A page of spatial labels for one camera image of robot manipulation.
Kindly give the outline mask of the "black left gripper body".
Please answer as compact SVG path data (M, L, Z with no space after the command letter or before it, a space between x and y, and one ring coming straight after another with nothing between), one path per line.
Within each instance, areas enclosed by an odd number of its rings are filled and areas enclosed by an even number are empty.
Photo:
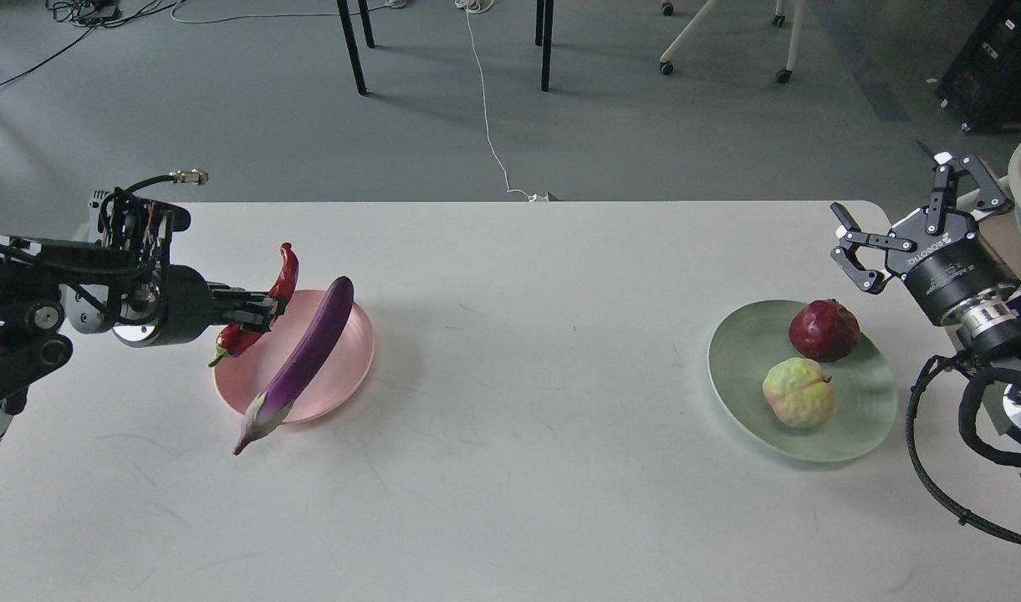
M172 264L157 274L159 297L143 317L143 324L117 324L111 332L125 345L144 348L181 345L196 339L208 327L222 323L225 293L231 287L209 282L198 271Z

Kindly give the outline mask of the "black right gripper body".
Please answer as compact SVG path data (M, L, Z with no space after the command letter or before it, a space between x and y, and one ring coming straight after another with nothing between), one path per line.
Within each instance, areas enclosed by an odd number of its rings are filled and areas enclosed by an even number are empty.
M914 247L890 250L888 271L901 278L934 325L956 324L962 305L979 304L983 296L1007 300L1021 285L968 212L949 212L937 232L930 233L927 211L921 209L897 221L890 232Z

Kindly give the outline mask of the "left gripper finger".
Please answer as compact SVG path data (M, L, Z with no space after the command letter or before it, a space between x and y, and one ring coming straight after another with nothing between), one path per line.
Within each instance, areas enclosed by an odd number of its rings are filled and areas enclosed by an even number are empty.
M252 291L223 283L209 283L209 293L215 304L277 304L279 297L268 291Z
M229 309L221 313L225 325L236 325L247 332L266 333L278 318L273 306Z

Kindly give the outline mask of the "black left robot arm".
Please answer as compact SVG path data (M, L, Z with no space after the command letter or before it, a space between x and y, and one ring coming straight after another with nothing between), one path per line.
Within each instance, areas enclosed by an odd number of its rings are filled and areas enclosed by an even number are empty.
M25 409L29 386L66 365L79 333L112 332L125 345L179 345L212 325L266 333L288 300L209 282L174 264L175 233L191 224L188 210L140 197L161 183L204 186L201 169L152 175L97 191L85 241L4 236L0 239L0 408Z

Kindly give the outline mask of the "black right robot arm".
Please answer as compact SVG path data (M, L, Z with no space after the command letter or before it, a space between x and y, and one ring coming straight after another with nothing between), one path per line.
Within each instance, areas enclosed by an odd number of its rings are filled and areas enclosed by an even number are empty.
M928 358L909 392L905 441L920 483L962 525L1021 545L1021 533L958 503L928 475L916 449L916 416L936 377L965 378L957 433L973 453L1021 470L1021 279L1002 259L981 225L1016 210L1013 191L975 154L933 156L926 205L883 233L863 230L843 203L830 210L839 227L831 258L869 294L893 279L936 327L953 327L958 348Z

